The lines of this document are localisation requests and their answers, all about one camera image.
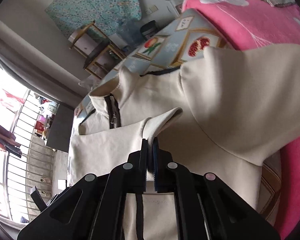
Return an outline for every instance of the wooden chair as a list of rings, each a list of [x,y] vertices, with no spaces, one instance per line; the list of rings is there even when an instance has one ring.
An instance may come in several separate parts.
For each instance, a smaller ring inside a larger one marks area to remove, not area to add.
[[[99,43],[95,49],[89,54],[86,55],[82,50],[80,50],[78,47],[75,46],[75,43],[88,31],[90,27],[93,27],[98,33],[101,34],[101,36],[104,38],[101,43]],[[104,53],[106,53],[108,50],[113,51],[121,60],[125,59],[124,52],[117,47],[97,26],[95,26],[95,21],[90,22],[88,25],[86,25],[84,28],[80,29],[77,36],[72,41],[71,45],[69,46],[70,49],[75,48],[80,54],[82,54],[84,57],[86,57],[86,61],[84,62],[83,70],[88,71],[91,75],[94,75],[98,78],[100,78],[96,73],[94,73],[90,67],[92,65],[95,65],[97,67],[100,67],[103,71],[108,73],[108,71],[97,62],[97,60],[100,58],[100,56]]]

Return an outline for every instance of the turquoise floral cloth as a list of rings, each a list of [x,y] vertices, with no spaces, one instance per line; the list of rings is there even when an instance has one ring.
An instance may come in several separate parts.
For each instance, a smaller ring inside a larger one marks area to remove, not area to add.
[[[106,35],[111,35],[116,32],[118,21],[141,19],[139,0],[54,0],[45,11],[67,38],[92,20]]]

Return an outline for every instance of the pink fleece blanket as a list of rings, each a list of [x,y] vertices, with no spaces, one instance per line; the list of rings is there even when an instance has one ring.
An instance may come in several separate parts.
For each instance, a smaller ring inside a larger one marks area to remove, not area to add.
[[[300,8],[271,7],[262,0],[185,0],[183,10],[201,12],[235,49],[273,43],[300,44]],[[282,189],[274,227],[284,239],[300,220],[300,138],[281,150]]]

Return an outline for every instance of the black zipper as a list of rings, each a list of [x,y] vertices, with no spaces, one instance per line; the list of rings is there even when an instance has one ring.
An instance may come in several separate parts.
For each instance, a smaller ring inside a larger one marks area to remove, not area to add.
[[[115,99],[113,94],[106,96],[105,101],[108,108],[110,129],[121,127],[120,109],[118,106],[118,101]]]

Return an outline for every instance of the collar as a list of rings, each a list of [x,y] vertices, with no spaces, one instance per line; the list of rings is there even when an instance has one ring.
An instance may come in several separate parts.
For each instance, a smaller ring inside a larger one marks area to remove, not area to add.
[[[126,66],[122,66],[113,79],[95,88],[88,94],[92,105],[97,112],[108,116],[105,97],[111,93],[117,100],[119,109],[121,109],[137,85],[139,78],[138,73],[132,73]]]

